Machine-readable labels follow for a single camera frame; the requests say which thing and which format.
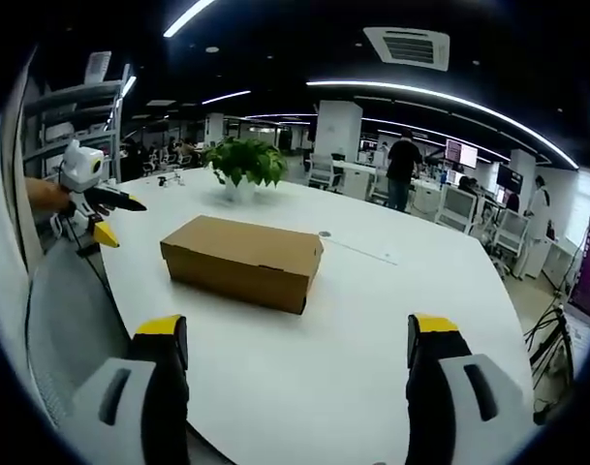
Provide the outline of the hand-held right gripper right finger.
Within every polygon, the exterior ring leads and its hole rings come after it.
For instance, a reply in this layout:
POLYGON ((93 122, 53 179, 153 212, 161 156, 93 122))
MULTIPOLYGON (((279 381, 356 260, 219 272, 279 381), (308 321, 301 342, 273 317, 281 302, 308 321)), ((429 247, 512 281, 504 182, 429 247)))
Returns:
POLYGON ((408 317, 408 464, 506 464, 537 430, 519 386, 456 324, 408 317))

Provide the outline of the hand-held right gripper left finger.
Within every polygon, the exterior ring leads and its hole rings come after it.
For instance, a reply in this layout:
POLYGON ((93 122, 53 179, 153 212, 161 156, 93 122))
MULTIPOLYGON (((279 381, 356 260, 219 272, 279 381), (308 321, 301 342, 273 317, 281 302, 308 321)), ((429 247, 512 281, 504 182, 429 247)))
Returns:
POLYGON ((87 464, 188 464, 187 325, 142 324, 74 395, 74 447, 87 464))

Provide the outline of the person's left hand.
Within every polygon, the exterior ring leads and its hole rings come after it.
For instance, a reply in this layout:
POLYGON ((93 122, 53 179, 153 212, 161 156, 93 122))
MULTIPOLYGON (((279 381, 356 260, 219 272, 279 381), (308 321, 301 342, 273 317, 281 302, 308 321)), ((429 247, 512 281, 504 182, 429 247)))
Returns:
POLYGON ((32 177, 26 177, 24 182, 33 212, 59 213, 76 206, 69 193, 59 184, 32 177))

